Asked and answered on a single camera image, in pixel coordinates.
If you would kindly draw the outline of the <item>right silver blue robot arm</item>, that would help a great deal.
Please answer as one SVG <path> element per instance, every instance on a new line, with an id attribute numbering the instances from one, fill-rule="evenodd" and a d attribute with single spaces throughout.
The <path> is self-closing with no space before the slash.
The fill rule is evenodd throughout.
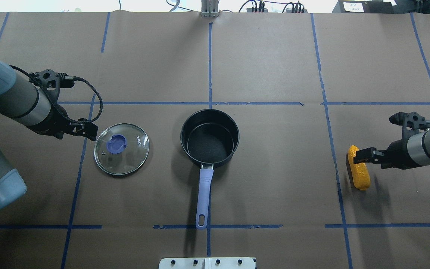
<path id="1" fill-rule="evenodd" d="M 353 163 L 375 163 L 381 164 L 383 169 L 394 167 L 400 170 L 430 166 L 430 130 L 407 130 L 405 134 L 406 138 L 394 141 L 386 150 L 366 148 L 356 151 Z"/>

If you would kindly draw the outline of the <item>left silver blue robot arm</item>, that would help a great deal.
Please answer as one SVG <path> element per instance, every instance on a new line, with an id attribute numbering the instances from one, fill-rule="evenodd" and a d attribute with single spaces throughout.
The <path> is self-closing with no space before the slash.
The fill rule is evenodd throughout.
<path id="1" fill-rule="evenodd" d="M 28 73 L 0 61 L 0 114 L 43 136 L 62 139 L 69 134 L 95 141 L 98 127 L 94 119 L 71 119 L 57 102 L 61 88 L 73 87 L 77 81 L 90 85 L 75 75 L 51 69 Z M 0 150 L 0 210 L 26 191 L 18 170 Z"/>

